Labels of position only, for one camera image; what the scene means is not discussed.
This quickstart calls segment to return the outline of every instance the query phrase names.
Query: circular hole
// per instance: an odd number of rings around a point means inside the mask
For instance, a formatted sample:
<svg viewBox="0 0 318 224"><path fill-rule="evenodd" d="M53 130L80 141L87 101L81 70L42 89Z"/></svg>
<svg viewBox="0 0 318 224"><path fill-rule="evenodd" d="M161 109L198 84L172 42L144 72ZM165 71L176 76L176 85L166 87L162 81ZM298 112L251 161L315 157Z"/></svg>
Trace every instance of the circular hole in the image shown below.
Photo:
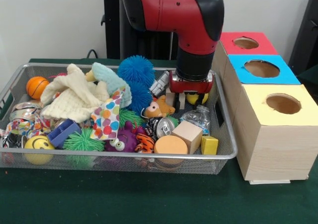
<svg viewBox="0 0 318 224"><path fill-rule="evenodd" d="M258 77L276 77L279 75L279 68L263 60L251 60L244 64L246 70Z"/></svg>
<svg viewBox="0 0 318 224"><path fill-rule="evenodd" d="M234 44L242 49L256 49L259 46L256 40L247 37L235 39Z"/></svg>
<svg viewBox="0 0 318 224"><path fill-rule="evenodd" d="M295 114L302 108L300 102L292 96L278 93L267 97L266 103L269 107L284 114Z"/></svg>

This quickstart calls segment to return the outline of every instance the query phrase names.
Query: yellow ball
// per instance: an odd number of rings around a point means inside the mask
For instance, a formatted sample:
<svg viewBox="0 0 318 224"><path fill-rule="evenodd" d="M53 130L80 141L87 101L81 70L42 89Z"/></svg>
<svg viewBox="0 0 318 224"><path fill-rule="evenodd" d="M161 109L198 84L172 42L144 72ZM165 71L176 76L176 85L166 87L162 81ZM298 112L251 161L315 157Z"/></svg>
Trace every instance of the yellow ball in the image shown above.
<svg viewBox="0 0 318 224"><path fill-rule="evenodd" d="M206 103L206 101L208 100L208 97L209 97L209 94L208 94L208 93L205 93L205 94L204 94L204 97L203 97L202 104ZM199 95L198 95L198 94L194 94L194 95L187 94L187 95L186 95L186 98L187 98L187 101L188 101L191 105L194 105L195 102L199 99Z"/></svg>
<svg viewBox="0 0 318 224"><path fill-rule="evenodd" d="M45 136L35 136L29 139L25 145L25 149L54 149L54 146L50 143L49 139ZM49 162L52 158L52 154L34 154L25 153L25 158L35 165L43 165Z"/></svg>

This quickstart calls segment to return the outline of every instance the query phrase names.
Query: purple plush toy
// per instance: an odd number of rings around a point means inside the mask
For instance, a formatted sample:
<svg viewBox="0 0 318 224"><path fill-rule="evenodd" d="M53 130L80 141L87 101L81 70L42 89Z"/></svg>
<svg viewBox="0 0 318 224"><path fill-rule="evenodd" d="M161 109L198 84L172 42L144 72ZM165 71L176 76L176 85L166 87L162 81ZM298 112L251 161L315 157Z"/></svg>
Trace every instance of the purple plush toy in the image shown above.
<svg viewBox="0 0 318 224"><path fill-rule="evenodd" d="M145 133L142 127L138 127L134 131L133 123L126 121L125 126L119 128L116 139L105 141L105 150L109 152L134 152L139 143L135 134L139 133Z"/></svg>

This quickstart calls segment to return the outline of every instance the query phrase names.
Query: yellow cube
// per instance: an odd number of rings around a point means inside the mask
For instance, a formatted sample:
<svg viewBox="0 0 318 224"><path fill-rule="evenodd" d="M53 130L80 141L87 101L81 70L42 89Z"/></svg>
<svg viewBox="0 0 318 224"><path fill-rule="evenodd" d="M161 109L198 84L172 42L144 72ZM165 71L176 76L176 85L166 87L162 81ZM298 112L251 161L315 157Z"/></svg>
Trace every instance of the yellow cube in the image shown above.
<svg viewBox="0 0 318 224"><path fill-rule="evenodd" d="M205 155L216 155L219 140L212 136L203 136L201 142L201 153Z"/></svg>

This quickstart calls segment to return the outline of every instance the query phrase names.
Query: white wall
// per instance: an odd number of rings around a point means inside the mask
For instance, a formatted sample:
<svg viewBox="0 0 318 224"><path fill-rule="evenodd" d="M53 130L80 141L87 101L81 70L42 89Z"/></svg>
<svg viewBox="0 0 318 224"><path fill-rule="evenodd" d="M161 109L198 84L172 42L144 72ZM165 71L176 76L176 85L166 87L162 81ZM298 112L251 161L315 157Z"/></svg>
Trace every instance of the white wall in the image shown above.
<svg viewBox="0 0 318 224"><path fill-rule="evenodd" d="M288 60L308 0L224 0L224 31L263 31ZM0 88L30 58L105 57L103 0L0 0Z"/></svg>

